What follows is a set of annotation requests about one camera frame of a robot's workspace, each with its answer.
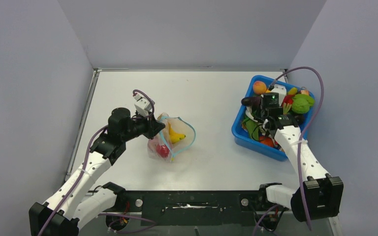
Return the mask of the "yellow toy banana bunch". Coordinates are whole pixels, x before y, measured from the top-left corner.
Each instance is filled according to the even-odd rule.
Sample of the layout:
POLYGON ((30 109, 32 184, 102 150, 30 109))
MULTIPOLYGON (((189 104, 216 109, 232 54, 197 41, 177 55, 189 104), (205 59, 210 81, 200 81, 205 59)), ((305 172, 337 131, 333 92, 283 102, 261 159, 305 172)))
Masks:
POLYGON ((172 144, 178 143, 186 138, 185 134, 175 132, 170 124, 168 124, 168 133, 172 144))

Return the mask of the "clear zip top bag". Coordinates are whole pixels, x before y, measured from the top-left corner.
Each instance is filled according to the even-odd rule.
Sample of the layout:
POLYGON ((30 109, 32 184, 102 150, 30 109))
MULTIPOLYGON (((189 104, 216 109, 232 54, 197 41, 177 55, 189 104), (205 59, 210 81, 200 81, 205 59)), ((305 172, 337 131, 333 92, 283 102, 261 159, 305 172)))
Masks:
POLYGON ((165 124, 165 128, 148 140, 148 156, 151 159, 174 162, 178 155, 194 144, 196 130, 181 117, 172 117, 167 113, 160 114, 157 120, 165 124))

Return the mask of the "red toy apple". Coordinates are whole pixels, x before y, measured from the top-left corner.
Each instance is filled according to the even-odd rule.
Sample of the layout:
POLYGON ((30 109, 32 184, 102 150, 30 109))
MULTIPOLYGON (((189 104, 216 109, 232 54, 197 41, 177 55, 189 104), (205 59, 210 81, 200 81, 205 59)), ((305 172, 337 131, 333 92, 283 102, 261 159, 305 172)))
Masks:
POLYGON ((167 159, 170 155, 170 150, 167 145, 157 145, 156 152, 159 157, 167 159))

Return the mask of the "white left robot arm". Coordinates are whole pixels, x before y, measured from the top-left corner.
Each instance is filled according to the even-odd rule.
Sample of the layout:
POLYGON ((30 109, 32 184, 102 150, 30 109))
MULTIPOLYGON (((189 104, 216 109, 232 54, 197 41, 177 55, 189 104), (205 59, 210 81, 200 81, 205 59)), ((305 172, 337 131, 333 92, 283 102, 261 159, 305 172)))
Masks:
POLYGON ((141 135, 153 139, 166 125, 149 115, 131 117, 127 108, 116 108, 108 123, 91 137, 85 158, 70 178, 44 203, 29 210, 33 236, 76 236, 83 226, 110 208, 120 193, 119 186, 108 184, 101 193, 83 198, 103 173, 124 153, 126 143, 141 135))

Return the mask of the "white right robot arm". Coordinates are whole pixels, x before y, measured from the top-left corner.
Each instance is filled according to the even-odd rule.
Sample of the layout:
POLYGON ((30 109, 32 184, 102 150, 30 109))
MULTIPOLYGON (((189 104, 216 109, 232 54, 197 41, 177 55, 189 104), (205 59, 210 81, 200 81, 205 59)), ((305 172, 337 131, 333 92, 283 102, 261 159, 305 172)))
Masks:
POLYGON ((331 176, 318 162, 296 118, 283 112, 277 93, 264 93, 256 99, 258 120, 266 135, 284 150, 299 177, 296 190, 281 183, 262 184, 257 196, 259 207, 264 210, 285 207, 299 222, 337 216, 344 190, 341 178, 331 176))

